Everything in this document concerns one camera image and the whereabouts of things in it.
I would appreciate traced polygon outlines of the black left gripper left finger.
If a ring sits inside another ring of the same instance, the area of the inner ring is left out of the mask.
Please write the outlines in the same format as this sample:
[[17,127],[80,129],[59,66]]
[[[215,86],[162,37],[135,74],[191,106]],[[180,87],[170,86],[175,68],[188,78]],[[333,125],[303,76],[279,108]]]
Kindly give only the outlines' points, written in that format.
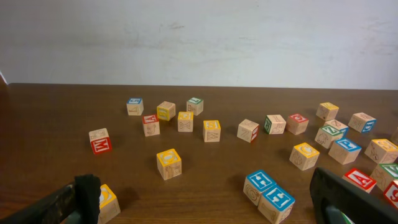
[[3,218],[1,223],[97,224],[100,214],[100,187],[100,178],[93,174],[76,176],[73,182]]

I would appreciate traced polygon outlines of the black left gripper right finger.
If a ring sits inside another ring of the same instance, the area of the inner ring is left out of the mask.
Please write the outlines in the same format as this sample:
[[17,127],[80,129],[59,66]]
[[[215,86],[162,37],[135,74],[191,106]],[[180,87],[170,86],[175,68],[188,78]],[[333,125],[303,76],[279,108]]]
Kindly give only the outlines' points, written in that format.
[[317,223],[344,223],[346,215],[354,223],[397,224],[396,208],[322,167],[314,170],[310,195]]

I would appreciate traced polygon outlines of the yellow S block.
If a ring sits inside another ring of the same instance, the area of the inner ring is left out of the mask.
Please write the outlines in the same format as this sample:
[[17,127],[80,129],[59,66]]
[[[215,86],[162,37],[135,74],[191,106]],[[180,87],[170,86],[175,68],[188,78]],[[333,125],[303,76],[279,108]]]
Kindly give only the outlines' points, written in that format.
[[364,153],[377,164],[394,163],[397,146],[387,139],[372,139]]

